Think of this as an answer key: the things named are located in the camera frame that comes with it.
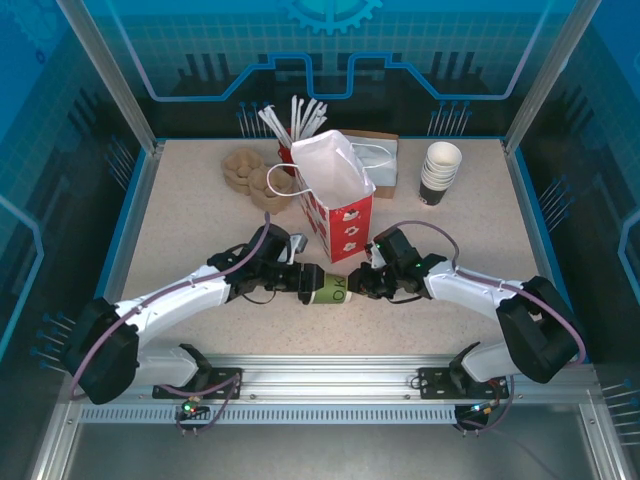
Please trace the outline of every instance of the beige countertop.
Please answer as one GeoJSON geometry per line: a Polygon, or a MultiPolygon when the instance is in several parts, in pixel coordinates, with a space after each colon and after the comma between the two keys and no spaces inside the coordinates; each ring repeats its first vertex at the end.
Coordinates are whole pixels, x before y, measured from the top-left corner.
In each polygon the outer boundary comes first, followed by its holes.
{"type": "MultiPolygon", "coordinates": [[[[431,143],[400,141],[396,194],[393,200],[375,199],[371,235],[400,220],[426,220],[457,240],[460,265],[507,279],[528,280],[535,275],[533,253],[499,141],[453,141],[462,151],[462,165],[435,207],[422,204],[417,193],[431,143]]],[[[220,162],[240,146],[258,151],[267,164],[280,161],[277,142],[270,139],[166,142],[123,298],[143,295],[188,275],[214,253],[248,241],[263,223],[263,212],[250,198],[224,183],[220,162]]],[[[332,265],[297,199],[272,221],[289,233],[309,237],[307,249],[297,257],[301,262],[348,274],[365,259],[360,253],[332,265]]],[[[418,226],[403,230],[421,254],[451,257],[453,249],[436,232],[418,226]]],[[[262,300],[270,294],[256,291],[251,296],[262,300]]],[[[356,295],[344,305],[304,306],[294,294],[279,294],[268,305],[236,299],[201,312],[154,342],[188,342],[204,353],[453,354],[472,342],[499,336],[496,323],[447,302],[392,305],[356,295]]]]}

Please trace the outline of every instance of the gear logo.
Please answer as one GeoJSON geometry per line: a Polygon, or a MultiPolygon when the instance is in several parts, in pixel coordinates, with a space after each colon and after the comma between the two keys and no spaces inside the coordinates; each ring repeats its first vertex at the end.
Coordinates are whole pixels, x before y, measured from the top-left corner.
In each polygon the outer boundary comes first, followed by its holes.
{"type": "Polygon", "coordinates": [[[37,49],[54,39],[58,30],[58,15],[54,0],[0,0],[0,12],[13,16],[37,49]]]}
{"type": "Polygon", "coordinates": [[[373,18],[372,10],[382,6],[381,0],[281,0],[290,20],[298,20],[301,28],[311,27],[333,35],[336,30],[347,33],[349,27],[360,28],[362,19],[373,18]]]}

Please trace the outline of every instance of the paper cup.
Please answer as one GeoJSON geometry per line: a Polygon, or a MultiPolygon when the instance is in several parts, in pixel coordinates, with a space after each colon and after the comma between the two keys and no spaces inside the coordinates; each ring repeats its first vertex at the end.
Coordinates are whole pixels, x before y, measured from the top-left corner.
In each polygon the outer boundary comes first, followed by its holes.
{"type": "Polygon", "coordinates": [[[462,161],[462,152],[453,143],[435,142],[427,149],[427,162],[435,168],[457,169],[462,161]]]}
{"type": "Polygon", "coordinates": [[[453,177],[455,177],[456,172],[453,173],[436,173],[436,172],[431,172],[431,171],[423,171],[422,172],[422,178],[428,178],[431,179],[433,181],[440,181],[440,182],[444,182],[444,181],[448,181],[448,180],[453,180],[453,177]]]}
{"type": "Polygon", "coordinates": [[[427,188],[430,188],[432,190],[446,190],[447,188],[449,188],[451,185],[453,185],[453,182],[447,182],[447,183],[431,183],[428,180],[423,180],[421,182],[421,185],[426,186],[427,188]]]}
{"type": "Polygon", "coordinates": [[[456,173],[458,171],[458,166],[455,167],[440,167],[438,165],[433,165],[429,160],[424,163],[423,169],[428,172],[433,173],[456,173]]]}
{"type": "Polygon", "coordinates": [[[449,186],[432,187],[424,183],[420,184],[420,200],[427,205],[438,205],[449,186]]]}

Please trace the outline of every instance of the red and white box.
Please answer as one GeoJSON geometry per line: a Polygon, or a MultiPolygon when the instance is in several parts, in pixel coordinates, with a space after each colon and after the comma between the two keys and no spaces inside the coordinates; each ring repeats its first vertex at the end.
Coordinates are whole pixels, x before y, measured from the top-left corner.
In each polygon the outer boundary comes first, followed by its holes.
{"type": "MultiPolygon", "coordinates": [[[[300,177],[296,175],[298,188],[303,191],[308,187],[300,177]]],[[[300,205],[331,263],[361,252],[369,241],[373,193],[345,207],[330,209],[312,192],[306,192],[300,196],[300,205]]]]}

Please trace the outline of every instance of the black mounting plate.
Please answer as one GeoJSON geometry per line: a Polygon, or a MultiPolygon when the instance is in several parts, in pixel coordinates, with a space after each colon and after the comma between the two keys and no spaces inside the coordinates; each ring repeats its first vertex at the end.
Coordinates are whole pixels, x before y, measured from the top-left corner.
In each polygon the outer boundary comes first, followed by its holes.
{"type": "MultiPolygon", "coordinates": [[[[240,389],[242,386],[242,369],[241,368],[212,368],[209,373],[209,381],[207,382],[208,386],[218,385],[225,380],[230,379],[234,375],[240,376],[240,381],[236,384],[235,392],[231,395],[231,400],[237,400],[240,398],[240,389]]],[[[229,392],[233,388],[233,384],[229,384],[224,388],[221,388],[217,392],[210,393],[209,395],[205,395],[202,397],[204,400],[216,400],[216,399],[225,399],[229,392]]],[[[156,400],[185,400],[185,397],[181,397],[179,395],[175,395],[173,393],[167,392],[164,388],[155,385],[153,387],[152,397],[156,400]]]]}
{"type": "MultiPolygon", "coordinates": [[[[500,377],[496,380],[505,380],[504,386],[498,387],[500,399],[509,398],[506,379],[500,377]]],[[[467,395],[461,394],[451,380],[447,367],[419,368],[418,377],[414,379],[414,383],[418,384],[416,388],[420,389],[422,400],[493,400],[496,398],[493,387],[488,383],[476,383],[469,387],[467,395]]]]}

